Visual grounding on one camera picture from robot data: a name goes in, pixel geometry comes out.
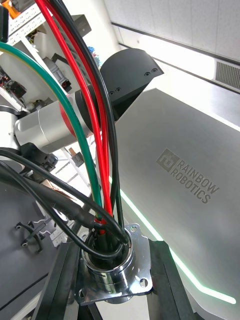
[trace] air vent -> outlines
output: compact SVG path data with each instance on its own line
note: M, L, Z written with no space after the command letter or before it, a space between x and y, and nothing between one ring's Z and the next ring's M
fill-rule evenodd
M215 80L240 90L240 68L217 61Z

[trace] red cable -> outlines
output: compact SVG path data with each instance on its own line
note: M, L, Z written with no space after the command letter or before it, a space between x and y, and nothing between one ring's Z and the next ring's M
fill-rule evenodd
M45 5L48 7L48 9L52 12L52 14L56 18L57 22L60 24L61 28L63 29L63 31L65 32L65 34L69 38L69 40L71 41L75 51L79 55L83 65L87 71L87 74L89 75L89 78L91 80L91 83L92 83L92 86L93 86L93 89L94 89L94 92L96 95L97 104L99 107L101 128L102 128L103 154L104 154L104 159L105 159L105 163L106 163L106 176L107 176L107 179L109 179L109 147L108 147L107 117L106 117L105 107L104 107L102 95L100 93L98 84L96 82L95 76L94 76L91 68L89 67L87 60L85 59L84 54L82 53L81 49L79 48L79 46L78 46L77 42L75 41L71 32L65 26L64 22L62 21L61 17L59 16L58 12L54 9L54 7L51 5L51 3L48 0L43 0L43 1L44 1Z
M50 26L58 44L60 45L69 65L70 65L70 67L71 67L71 69L77 79L77 82L81 88L84 99L86 101L86 105L87 105L88 112L89 112L90 119L91 119L93 134L94 134L95 142L96 142L96 152L97 152L97 158L98 158L99 173L100 173L100 178L101 178L101 183L102 183L102 192L103 192L103 197L104 197L104 203L105 203L105 207L106 207L107 212L112 216L113 212L112 212L110 193L109 193L109 176L107 175L109 169L106 168L106 163L105 163L105 158L104 158L104 153L103 153L103 148L102 148L102 142L101 142L99 122L98 122L98 118L97 118L97 114L96 114L96 110L94 107L92 97L90 95L90 92L88 90L88 87L87 87L84 79L83 79L83 76L81 75L79 68L78 68L63 36L61 35L57 25L55 24L48 9L46 8L46 5L49 5L49 2L47 2L45 0L35 0L35 2L37 3L40 11L42 12L43 16L45 17L48 25Z

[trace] black cable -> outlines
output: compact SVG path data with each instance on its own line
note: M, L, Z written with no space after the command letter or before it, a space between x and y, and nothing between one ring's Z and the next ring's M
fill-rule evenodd
M62 21L67 26L68 30L73 35L79 49L83 53L89 67L92 70L92 73L95 77L96 83L98 85L99 91L102 96L103 104L105 106L106 116L107 116L107 124L108 124L108 133L109 133L109 147L111 154L111 162L112 162L112 185L110 192L111 206L112 210L114 209L115 200L117 198L117 218L118 223L124 229L124 217L123 217L123 208L122 208L122 200L120 195L120 179L119 179L119 160L118 160L118 143L117 143L117 134L115 128L115 120L113 109L111 106L111 102L109 99L109 94L107 88L105 86L103 77L87 47L83 38L81 37L75 22L70 15L68 9L66 8L64 2L62 0L49 0L52 6L55 8Z
M37 164L23 158L22 156L10 152L8 150L4 150L0 148L0 156L4 156L10 158L27 168L37 172L39 175L43 176L44 178L52 181L54 184L65 190L66 192L70 193L71 195L75 196L77 199L81 200L83 203L88 204L95 212L97 212L109 225L111 225L112 230L114 230L114 235L118 238L123 244L128 243L128 236L126 235L125 231L120 227L120 225L106 212L101 206L99 206L96 202L89 199L85 194L81 193L80 191L76 190L72 186L68 185L67 183L63 182L56 176L52 175L51 173L47 172L46 170L39 167Z
M81 225L86 228L99 229L103 226L105 229L106 225L101 223L96 223L94 215L89 213L89 206L85 205L81 207L79 204L75 203L62 193L59 193L51 188L39 184L35 181L24 178L28 181L31 188L38 194L40 194L50 205L52 208L62 212L68 219L76 220ZM27 193L26 190L18 183L14 178L12 178L4 169L0 168L0 182L6 183L9 186L12 186L21 192Z
M37 192L35 192L29 182L24 179L19 173L17 173L14 169L12 169L9 165L5 162L0 161L0 167L4 168L6 172L11 175L42 207L43 209L49 214L49 216L56 222L56 224L62 229L62 231L70 237L77 246L81 249L89 253L91 256L102 259L108 260L116 258L119 253L123 249L123 245L120 244L116 251L111 253L103 253L96 251L89 247L82 239L80 239L65 222L59 217L59 215L55 212L55 210L44 200L42 196L40 196Z

